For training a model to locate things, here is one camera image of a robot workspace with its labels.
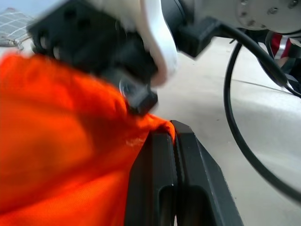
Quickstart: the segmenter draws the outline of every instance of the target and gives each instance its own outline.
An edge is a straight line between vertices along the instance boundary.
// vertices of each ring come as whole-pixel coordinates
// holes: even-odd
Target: black connector
[[[144,115],[157,103],[149,84],[158,68],[140,35],[88,0],[66,1],[27,29],[35,53],[106,79],[126,97],[132,113]]]
[[[197,57],[220,33],[220,25],[218,20],[207,17],[198,24],[180,26],[174,38],[178,50]]]

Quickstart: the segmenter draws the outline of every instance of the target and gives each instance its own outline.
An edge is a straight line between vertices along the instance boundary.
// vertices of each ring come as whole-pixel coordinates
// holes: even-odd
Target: mesh panel
[[[14,46],[27,39],[26,26],[31,20],[13,8],[0,13],[0,46]]]

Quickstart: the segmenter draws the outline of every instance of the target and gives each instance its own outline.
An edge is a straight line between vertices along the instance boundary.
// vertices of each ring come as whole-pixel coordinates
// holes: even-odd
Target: white plastic part
[[[152,86],[163,85],[177,68],[177,50],[164,20],[161,0],[89,0],[97,9],[118,19],[128,31],[136,30],[158,67]]]

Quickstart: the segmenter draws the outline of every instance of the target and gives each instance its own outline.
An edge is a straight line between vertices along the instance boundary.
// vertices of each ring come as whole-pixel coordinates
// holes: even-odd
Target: orange cloth
[[[43,56],[0,65],[0,225],[121,226],[150,130],[110,84]]]

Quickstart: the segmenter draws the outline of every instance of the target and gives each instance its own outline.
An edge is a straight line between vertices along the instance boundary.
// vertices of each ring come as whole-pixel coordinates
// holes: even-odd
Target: black plastic bracket
[[[177,133],[177,169],[181,171],[178,226],[242,226],[221,168],[189,126],[172,123]]]
[[[219,34],[219,21],[206,17],[198,24],[184,24],[178,27],[174,41],[179,51],[196,58]]]
[[[173,141],[150,133],[131,169],[124,225],[174,225],[176,191]]]
[[[69,0],[27,29],[36,53],[96,76],[103,77],[108,69],[127,71],[114,85],[133,88],[128,99],[132,113],[146,114],[157,103],[149,83],[158,69],[140,35],[125,31],[118,20],[87,0]],[[105,79],[110,82],[117,77],[113,71],[106,73]]]
[[[190,127],[150,133],[128,185],[126,226],[243,226],[221,168]]]

